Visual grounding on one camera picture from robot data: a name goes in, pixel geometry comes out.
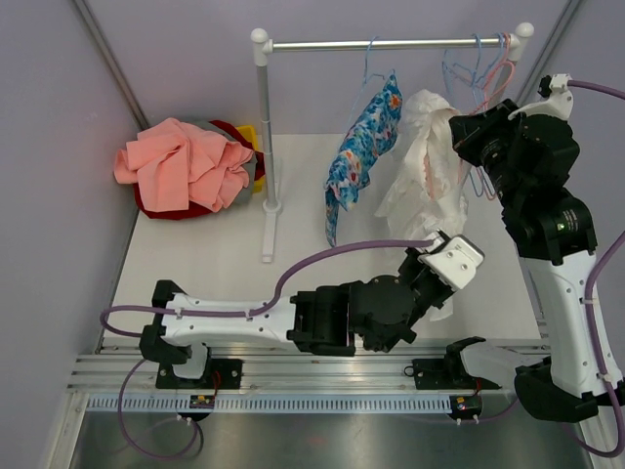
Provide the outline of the blue wire hanger grey skirt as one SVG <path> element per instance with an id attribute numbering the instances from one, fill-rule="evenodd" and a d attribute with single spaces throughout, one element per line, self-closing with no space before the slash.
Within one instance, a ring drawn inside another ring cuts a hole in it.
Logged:
<path id="1" fill-rule="evenodd" d="M 461 83 L 472 89 L 475 85 L 476 71 L 462 63 L 454 62 L 455 56 L 449 49 L 445 49 L 441 59 L 441 73 L 445 93 L 452 101 L 454 98 L 455 83 Z"/>

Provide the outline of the white pleated skirt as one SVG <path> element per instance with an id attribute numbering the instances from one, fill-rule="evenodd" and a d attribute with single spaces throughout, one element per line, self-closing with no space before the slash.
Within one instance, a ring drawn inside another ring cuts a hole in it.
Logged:
<path id="1" fill-rule="evenodd" d="M 392 238 L 421 240 L 439 231 L 453 237 L 464 231 L 469 167 L 452 148 L 449 126 L 458 114 L 428 90 L 404 102 L 393 148 L 400 165 L 375 213 L 386 220 Z"/>

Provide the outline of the blue hanger floral skirt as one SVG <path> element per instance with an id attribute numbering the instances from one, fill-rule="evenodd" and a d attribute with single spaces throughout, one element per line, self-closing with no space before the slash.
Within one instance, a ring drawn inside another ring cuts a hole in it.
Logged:
<path id="1" fill-rule="evenodd" d="M 377 144 L 383 144 L 382 147 L 380 147 L 378 149 L 378 152 L 380 154 L 383 154 L 384 152 L 388 152 L 392 149 L 392 147 L 394 146 L 395 142 L 396 142 L 396 135 L 397 135 L 397 125 L 399 123 L 400 117 L 401 117 L 401 108 L 403 105 L 403 97 L 398 89 L 397 83 L 396 83 L 396 71 L 394 69 L 392 69 L 390 71 L 390 73 L 388 75 L 384 75 L 381 73 L 370 73 L 368 71 L 368 61 L 369 61 L 369 55 L 370 55 L 370 51 L 373 48 L 373 43 L 378 39 L 378 36 L 374 36 L 371 38 L 371 40 L 369 41 L 367 47 L 366 47 L 366 52 L 365 52 L 365 56 L 364 56 L 364 67 L 363 67 L 363 74 L 362 74 L 362 80 L 361 80 L 361 85 L 360 85 L 360 89 L 356 95 L 356 98 L 353 102 L 351 111 L 350 111 L 350 116 L 347 120 L 347 125 L 345 127 L 345 137 L 348 138 L 349 134 L 351 132 L 352 127 L 354 126 L 354 124 L 357 122 L 357 119 L 354 117 L 355 116 L 355 112 L 358 110 L 359 108 L 359 102 L 360 102 L 360 98 L 362 96 L 362 93 L 365 91 L 365 89 L 368 86 L 368 83 L 371 81 L 372 78 L 375 77 L 379 77 L 381 79 L 384 80 L 385 84 L 382 88 L 382 92 L 386 93 L 387 91 L 390 92 L 389 95 L 389 99 L 388 99 L 388 105 L 389 105 L 389 110 L 390 110 L 390 117 L 393 119 L 389 122 L 388 126 L 389 126 L 389 134 L 384 134 L 386 140 L 383 141 L 381 138 L 378 138 L 375 140 L 375 142 Z"/>

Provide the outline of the salmon pink skirt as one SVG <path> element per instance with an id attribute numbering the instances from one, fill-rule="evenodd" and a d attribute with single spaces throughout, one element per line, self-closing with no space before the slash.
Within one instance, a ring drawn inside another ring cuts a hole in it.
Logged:
<path id="1" fill-rule="evenodd" d="M 115 156 L 117 183 L 139 190 L 144 210 L 216 213 L 229 208 L 252 177 L 244 168 L 254 151 L 238 141 L 176 118 L 137 134 Z"/>

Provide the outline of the blue hanger salmon skirt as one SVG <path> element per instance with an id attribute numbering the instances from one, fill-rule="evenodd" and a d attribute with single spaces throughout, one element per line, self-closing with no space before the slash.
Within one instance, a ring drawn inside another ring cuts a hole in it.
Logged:
<path id="1" fill-rule="evenodd" d="M 470 81 L 470 90 L 476 105 L 474 113 L 483 110 L 485 105 L 488 103 L 488 77 L 505 56 L 506 35 L 504 33 L 497 33 L 496 37 L 498 44 L 495 58 L 487 65 L 481 66 L 481 38 L 477 34 L 475 35 L 478 42 L 478 57 L 474 69 L 472 70 Z M 468 173 L 468 181 L 470 182 L 473 192 L 477 198 L 484 197 L 488 201 L 494 200 L 494 190 L 485 180 L 485 175 L 481 168 L 470 169 Z"/>

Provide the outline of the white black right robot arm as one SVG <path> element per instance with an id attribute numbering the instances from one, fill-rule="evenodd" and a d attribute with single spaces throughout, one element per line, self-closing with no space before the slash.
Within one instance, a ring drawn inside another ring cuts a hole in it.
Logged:
<path id="1" fill-rule="evenodd" d="M 482 378 L 515 391 L 534 418 L 577 423 L 621 407 L 624 377 L 611 356 L 595 282 L 600 267 L 590 210 L 565 187 L 580 148 L 568 122 L 507 100 L 450 119 L 452 147 L 497 190 L 505 229 L 534 282 L 550 356 L 528 358 L 469 338 L 448 346 L 445 380 Z"/>

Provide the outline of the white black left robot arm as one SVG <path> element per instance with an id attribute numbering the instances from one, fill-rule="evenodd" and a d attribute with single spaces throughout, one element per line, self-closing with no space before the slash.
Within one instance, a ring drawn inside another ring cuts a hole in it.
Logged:
<path id="1" fill-rule="evenodd" d="M 377 245 L 359 242 L 306 258 L 278 279 L 273 297 L 260 307 L 251 302 L 203 301 L 187 295 L 172 280 L 160 280 L 152 294 L 154 318 L 140 334 L 143 358 L 158 365 L 157 388 L 239 388 L 241 360 L 212 355 L 212 347 L 220 341 L 294 348 L 322 357 L 351 358 L 358 347 L 388 353 L 400 342 L 412 343 L 415 323 L 465 288 L 483 260 L 455 236 L 434 248 L 406 248 L 396 275 L 283 295 L 286 281 L 304 267 Z"/>

